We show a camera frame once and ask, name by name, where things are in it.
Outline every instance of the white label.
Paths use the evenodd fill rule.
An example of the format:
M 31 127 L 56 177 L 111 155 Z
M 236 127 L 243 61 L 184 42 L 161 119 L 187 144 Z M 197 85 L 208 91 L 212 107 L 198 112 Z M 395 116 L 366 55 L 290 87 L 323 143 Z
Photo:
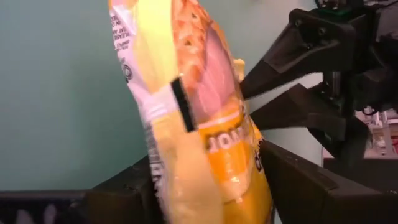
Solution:
M 159 154 L 157 143 L 152 132 L 150 123 L 144 123 L 146 143 L 148 147 L 148 158 L 150 165 L 150 173 L 155 188 L 155 196 L 158 199 L 159 205 L 163 211 L 167 211 L 167 176 L 163 160 Z
M 118 6 L 110 11 L 114 48 L 118 53 L 127 85 L 139 107 L 150 94 L 134 60 L 132 45 L 136 34 L 134 20 L 128 10 Z

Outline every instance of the screw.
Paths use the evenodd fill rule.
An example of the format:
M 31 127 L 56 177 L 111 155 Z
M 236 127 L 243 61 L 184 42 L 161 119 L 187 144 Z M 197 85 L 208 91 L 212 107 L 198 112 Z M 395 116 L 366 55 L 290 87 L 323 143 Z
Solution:
M 395 40 L 398 40 L 398 31 L 392 31 L 391 33 L 388 34 L 390 38 L 393 38 Z
M 307 50 L 311 50 L 313 45 L 312 44 L 306 44 L 305 47 L 307 48 Z
M 326 34 L 326 29 L 325 28 L 319 28 L 318 29 L 318 34 L 319 34 L 319 36 L 323 36 L 323 35 L 325 35 Z
M 78 206 L 79 206 L 79 203 L 78 203 L 78 202 L 72 202 L 72 203 L 69 205 L 70 208 L 77 208 Z
M 134 190 L 134 187 L 131 187 L 128 184 L 123 184 L 123 188 L 127 190 Z
M 302 23 L 303 23 L 303 21 L 301 21 L 300 19 L 297 19 L 294 24 L 296 25 L 296 27 L 299 27 Z

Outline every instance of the orange label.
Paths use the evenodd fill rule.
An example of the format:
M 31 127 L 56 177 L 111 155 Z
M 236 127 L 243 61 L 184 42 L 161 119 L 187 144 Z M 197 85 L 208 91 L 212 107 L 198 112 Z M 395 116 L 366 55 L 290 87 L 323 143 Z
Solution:
M 242 182 L 240 193 L 246 191 L 245 186 L 253 161 L 252 146 L 248 141 L 248 126 L 240 106 L 221 113 L 218 119 L 212 119 L 199 125 L 199 133 L 205 143 L 210 164 L 216 178 L 221 184 L 231 185 Z

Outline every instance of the plastic bag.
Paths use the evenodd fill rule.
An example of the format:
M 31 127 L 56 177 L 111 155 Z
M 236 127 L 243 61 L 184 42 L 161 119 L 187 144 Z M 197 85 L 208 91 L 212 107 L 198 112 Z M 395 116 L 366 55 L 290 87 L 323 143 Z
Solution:
M 265 223 L 262 136 L 218 25 L 195 0 L 111 0 L 109 8 L 166 221 Z

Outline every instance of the light blue wall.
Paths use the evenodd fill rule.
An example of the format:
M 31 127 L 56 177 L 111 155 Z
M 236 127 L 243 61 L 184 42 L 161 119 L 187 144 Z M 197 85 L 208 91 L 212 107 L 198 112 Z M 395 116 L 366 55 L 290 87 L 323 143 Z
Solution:
M 246 71 L 284 28 L 291 9 L 314 6 L 312 0 L 201 3 L 224 29 L 233 55 L 246 61 Z M 0 190 L 92 187 L 145 154 L 136 106 L 113 50 L 107 1 L 2 0 L 0 21 Z M 251 100 L 251 109 L 281 89 Z M 320 146 L 306 130 L 266 134 L 320 161 Z

